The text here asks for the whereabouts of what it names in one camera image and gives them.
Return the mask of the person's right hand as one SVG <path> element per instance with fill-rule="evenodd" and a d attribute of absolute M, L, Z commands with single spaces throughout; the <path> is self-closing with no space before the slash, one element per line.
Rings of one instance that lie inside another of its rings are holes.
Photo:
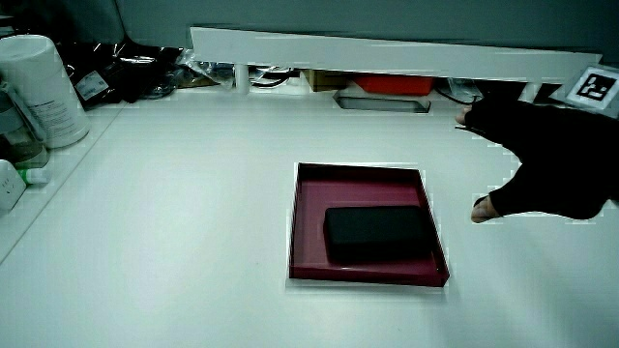
<path fill-rule="evenodd" d="M 617 68 L 590 65 L 557 96 L 561 107 L 491 94 L 456 117 L 520 162 L 507 184 L 475 202 L 474 222 L 529 212 L 585 220 L 618 199 Z"/>

